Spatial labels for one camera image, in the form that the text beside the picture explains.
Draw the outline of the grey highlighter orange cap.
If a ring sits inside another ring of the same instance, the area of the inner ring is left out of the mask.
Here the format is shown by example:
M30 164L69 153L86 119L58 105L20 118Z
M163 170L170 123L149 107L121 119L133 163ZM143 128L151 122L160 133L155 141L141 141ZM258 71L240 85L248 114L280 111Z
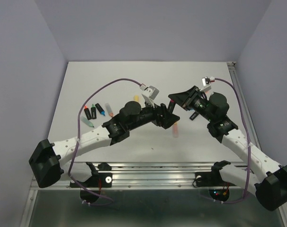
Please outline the grey highlighter orange cap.
M106 108L106 111L107 111L108 115L111 118L113 118L114 114L113 114L113 111L112 111L112 108L111 108L110 104L109 103L105 103L105 108Z

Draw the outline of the black highlighter orange tip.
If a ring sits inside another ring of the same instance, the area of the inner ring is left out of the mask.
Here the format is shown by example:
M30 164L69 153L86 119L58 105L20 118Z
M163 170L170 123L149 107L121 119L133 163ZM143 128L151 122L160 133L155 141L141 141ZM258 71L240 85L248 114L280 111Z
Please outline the black highlighter orange tip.
M92 119L92 117L91 117L91 112L90 112L90 110L89 110L89 108L88 108L87 106L84 106L84 113L85 113L86 118L87 118L88 120L91 120L91 119Z

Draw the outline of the aluminium front rail frame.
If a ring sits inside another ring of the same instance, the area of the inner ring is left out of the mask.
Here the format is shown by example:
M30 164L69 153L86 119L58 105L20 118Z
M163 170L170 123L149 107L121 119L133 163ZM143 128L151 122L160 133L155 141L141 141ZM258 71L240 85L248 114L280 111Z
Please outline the aluminium front rail frame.
M210 200L192 183L211 163L112 163L114 203L91 207L67 181L40 189L33 181L23 227L287 227L287 205L267 211L254 197L233 205Z

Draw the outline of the aluminium right rail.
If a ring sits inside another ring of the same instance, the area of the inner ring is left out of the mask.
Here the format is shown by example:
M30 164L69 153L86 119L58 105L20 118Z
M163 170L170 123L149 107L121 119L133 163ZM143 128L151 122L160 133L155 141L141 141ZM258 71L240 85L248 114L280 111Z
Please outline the aluminium right rail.
M248 132L249 132L249 135L250 135L251 142L257 148L259 148L261 150L261 146L260 146L260 143L259 143L259 140L258 140L258 136L257 136L257 133L255 131L255 128L254 128L254 125L253 125L253 121L251 119L250 111L248 109L248 106L247 106L244 94L243 94L242 89L241 89L240 82L238 80L238 76L237 76L237 72L236 72L236 67L235 66L236 66L236 62L233 62L233 61L227 62L227 67L228 67L228 70L229 70L231 82L232 82L232 84L233 84L234 88L236 89L237 94L239 96L239 100L240 100L241 107L242 107L243 118L245 120L247 129L248 129Z

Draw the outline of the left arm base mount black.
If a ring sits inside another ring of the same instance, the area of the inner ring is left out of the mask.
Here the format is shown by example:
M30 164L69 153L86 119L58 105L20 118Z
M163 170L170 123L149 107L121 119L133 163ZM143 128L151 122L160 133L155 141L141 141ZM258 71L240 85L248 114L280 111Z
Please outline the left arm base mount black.
M72 176L86 188L112 187L112 167L105 162L94 165L92 162L76 163Z

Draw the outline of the pastel green highlighter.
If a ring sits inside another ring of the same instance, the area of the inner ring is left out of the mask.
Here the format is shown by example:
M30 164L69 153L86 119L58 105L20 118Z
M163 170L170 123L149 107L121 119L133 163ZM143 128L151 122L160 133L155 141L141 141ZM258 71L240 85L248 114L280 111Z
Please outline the pastel green highlighter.
M88 127L92 127L92 128L94 128L94 124L90 121L90 120L88 120L86 117L81 117L81 121L84 123L84 124L86 124Z

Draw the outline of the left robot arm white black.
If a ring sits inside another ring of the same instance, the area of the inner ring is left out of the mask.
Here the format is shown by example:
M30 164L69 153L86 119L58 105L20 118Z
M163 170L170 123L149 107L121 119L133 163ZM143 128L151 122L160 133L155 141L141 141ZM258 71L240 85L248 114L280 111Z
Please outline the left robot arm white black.
M180 117L171 113L165 104L142 108L138 102L130 101L109 121L80 137L53 143L48 139L40 141L29 164L39 188L46 188L68 174L64 166L77 156L122 142L130 136L130 131L150 122L168 129L179 120Z

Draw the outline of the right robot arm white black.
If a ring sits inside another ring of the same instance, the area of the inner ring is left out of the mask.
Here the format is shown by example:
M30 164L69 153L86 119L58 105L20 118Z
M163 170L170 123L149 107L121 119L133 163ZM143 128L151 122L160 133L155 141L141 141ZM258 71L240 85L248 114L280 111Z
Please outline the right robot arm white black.
M225 182L241 187L244 196L249 193L254 195L269 211L274 211L287 202L287 165L283 166L269 158L229 119L229 104L224 95L212 93L206 98L204 93L194 86L168 97L182 109L194 110L207 119L210 135L247 165L246 170L243 170L229 161L215 162L211 172L199 178L200 182L214 185Z

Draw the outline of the black highlighter purple cap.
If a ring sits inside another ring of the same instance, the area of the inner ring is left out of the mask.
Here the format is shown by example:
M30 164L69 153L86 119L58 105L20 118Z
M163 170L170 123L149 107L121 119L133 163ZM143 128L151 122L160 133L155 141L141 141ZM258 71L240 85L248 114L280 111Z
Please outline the black highlighter purple cap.
M190 120L194 120L195 118L197 118L199 116L199 113L197 113L197 112L194 112L191 116L190 116Z

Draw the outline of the black highlighter pink cap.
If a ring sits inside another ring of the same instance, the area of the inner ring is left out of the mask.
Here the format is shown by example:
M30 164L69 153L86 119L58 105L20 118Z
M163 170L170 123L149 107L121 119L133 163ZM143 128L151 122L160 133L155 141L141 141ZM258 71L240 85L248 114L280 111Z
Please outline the black highlighter pink cap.
M171 99L167 108L168 112L173 113L174 108L175 108L175 102Z

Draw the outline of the pastel pink highlighter orange cap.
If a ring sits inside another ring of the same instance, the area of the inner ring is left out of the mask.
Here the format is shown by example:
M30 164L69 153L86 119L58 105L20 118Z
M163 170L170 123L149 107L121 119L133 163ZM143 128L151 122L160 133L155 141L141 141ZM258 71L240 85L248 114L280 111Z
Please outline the pastel pink highlighter orange cap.
M172 126L172 135L174 138L179 137L179 130L178 130L178 123L177 122L175 122Z

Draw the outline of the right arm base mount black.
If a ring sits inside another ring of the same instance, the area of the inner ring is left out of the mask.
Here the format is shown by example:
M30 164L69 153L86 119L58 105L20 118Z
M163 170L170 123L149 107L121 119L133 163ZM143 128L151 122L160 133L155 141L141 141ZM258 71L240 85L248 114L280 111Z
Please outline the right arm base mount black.
M198 187L224 187L235 186L235 184L224 181L219 172L196 172L195 178L192 182L192 186Z

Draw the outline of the black highlighter blue cap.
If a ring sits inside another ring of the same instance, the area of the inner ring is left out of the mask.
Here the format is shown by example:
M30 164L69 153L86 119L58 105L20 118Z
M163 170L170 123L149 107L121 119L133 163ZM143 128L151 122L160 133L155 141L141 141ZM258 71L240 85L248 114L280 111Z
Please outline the black highlighter blue cap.
M96 104L95 104L95 107L96 107L96 109L98 110L98 112L99 112L101 115L105 116L105 111L104 111L104 109L101 107L101 105L100 105L99 103L96 103Z

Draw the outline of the black highlighter green cap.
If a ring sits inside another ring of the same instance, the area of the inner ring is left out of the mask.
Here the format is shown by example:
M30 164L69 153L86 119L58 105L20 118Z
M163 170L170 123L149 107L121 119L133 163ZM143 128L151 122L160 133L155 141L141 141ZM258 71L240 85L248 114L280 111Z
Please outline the black highlighter green cap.
M94 104L91 105L91 117L93 120L95 120L97 118L96 107Z

